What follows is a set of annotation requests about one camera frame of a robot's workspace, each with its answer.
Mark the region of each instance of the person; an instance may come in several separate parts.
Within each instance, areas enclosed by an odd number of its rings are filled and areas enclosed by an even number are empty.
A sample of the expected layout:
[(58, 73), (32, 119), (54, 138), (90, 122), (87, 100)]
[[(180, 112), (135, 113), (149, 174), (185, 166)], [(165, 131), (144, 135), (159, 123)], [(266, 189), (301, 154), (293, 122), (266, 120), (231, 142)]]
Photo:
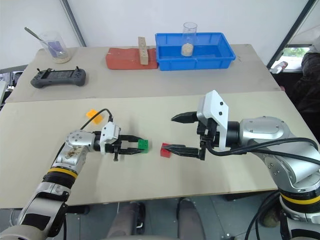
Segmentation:
[(301, 67), (303, 77), (288, 96), (320, 141), (320, 36), (303, 56)]
[[(145, 216), (146, 207), (142, 202), (131, 202), (122, 207), (112, 222), (107, 239), (143, 235)], [(178, 220), (177, 237), (180, 240), (206, 239), (201, 218), (192, 201), (188, 198), (180, 198), (176, 216)]]

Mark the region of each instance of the green cube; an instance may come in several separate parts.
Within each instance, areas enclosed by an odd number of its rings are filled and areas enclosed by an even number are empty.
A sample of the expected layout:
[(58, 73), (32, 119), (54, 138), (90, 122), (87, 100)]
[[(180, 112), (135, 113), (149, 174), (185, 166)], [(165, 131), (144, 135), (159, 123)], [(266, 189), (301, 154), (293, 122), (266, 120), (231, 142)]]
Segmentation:
[(138, 140), (138, 149), (143, 149), (143, 154), (146, 154), (149, 149), (148, 140), (139, 139)]

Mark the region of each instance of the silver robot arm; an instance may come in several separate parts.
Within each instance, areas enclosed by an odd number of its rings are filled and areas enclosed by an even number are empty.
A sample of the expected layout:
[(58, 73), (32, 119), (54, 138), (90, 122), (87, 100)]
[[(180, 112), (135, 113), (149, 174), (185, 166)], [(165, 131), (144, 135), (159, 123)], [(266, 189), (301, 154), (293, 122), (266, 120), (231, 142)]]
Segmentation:
[(81, 172), (89, 152), (132, 155), (138, 148), (121, 148), (122, 141), (137, 142), (140, 137), (120, 135), (112, 120), (101, 131), (76, 130), (68, 134), (63, 148), (53, 161), (27, 205), (22, 209), (17, 225), (0, 233), (0, 240), (44, 240), (55, 237), (64, 222), (71, 188)]
[[(181, 113), (171, 119), (184, 124), (198, 122), (200, 149), (180, 144), (164, 148), (179, 156), (204, 160), (206, 150), (217, 156), (244, 154), (246, 152), (232, 150), (295, 138), (287, 124), (278, 118), (263, 116), (236, 122), (228, 121), (228, 113), (228, 105), (215, 90), (207, 93), (196, 112)], [(214, 151), (213, 147), (219, 147), (220, 151)], [(231, 147), (231, 150), (224, 151), (225, 147)], [(320, 239), (320, 153), (317, 148), (310, 140), (287, 141), (247, 151), (264, 162), (280, 191), (284, 240), (296, 237)], [(312, 159), (313, 163), (297, 156)]]

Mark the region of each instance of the table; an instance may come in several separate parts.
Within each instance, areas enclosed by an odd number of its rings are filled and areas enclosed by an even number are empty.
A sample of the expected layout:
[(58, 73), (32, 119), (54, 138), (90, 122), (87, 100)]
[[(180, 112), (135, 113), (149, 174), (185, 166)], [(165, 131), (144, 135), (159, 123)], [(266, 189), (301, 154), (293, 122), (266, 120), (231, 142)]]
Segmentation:
[[(224, 93), (229, 120), (274, 116), (293, 134), (315, 139), (283, 91)], [(191, 195), (273, 190), (263, 162), (251, 153), (206, 160), (160, 157), (162, 142), (199, 146), (197, 124), (171, 122), (176, 114), (195, 111), (202, 95), (92, 98), (5, 104), (0, 112), (0, 208), (23, 207), (50, 168), (66, 135), (80, 128), (91, 108), (109, 108), (122, 134), (148, 139), (147, 154), (121, 156), (88, 153), (68, 200), (70, 205), (121, 202)], [(89, 124), (98, 131), (106, 124)]]
[[(228, 69), (187, 71), (110, 70), (105, 62), (108, 47), (72, 48), (73, 57), (69, 62), (55, 64), (41, 49), (6, 102), (203, 95), (212, 89), (219, 93), (281, 90), (250, 44), (231, 47), (236, 60)], [(54, 85), (37, 89), (30, 84), (37, 68), (72, 70), (76, 66), (87, 73), (82, 87)]]

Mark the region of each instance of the yellow ring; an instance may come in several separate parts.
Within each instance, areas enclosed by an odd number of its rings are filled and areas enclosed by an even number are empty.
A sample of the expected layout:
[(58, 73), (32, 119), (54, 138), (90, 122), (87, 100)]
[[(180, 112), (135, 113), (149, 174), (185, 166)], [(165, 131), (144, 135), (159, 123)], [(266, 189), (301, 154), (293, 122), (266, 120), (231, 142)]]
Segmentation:
[(293, 204), (299, 204), (299, 205), (308, 205), (308, 204), (315, 204), (317, 203), (318, 201), (320, 201), (320, 196), (317, 196), (315, 198), (312, 198), (312, 199), (308, 199), (308, 200), (296, 200), (296, 199), (292, 199), (290, 197), (287, 197), (285, 195), (283, 195), (281, 193), (281, 197), (283, 197), (285, 200), (287, 200), (288, 202), (290, 203), (293, 203)]
[(70, 171), (68, 169), (64, 169), (64, 168), (59, 168), (59, 167), (53, 167), (53, 168), (50, 168), (48, 173), (49, 172), (60, 172), (60, 173), (65, 173), (65, 174), (69, 174), (71, 175), (72, 177), (74, 177), (75, 179), (78, 177), (78, 175), (76, 173), (74, 173), (73, 171)]

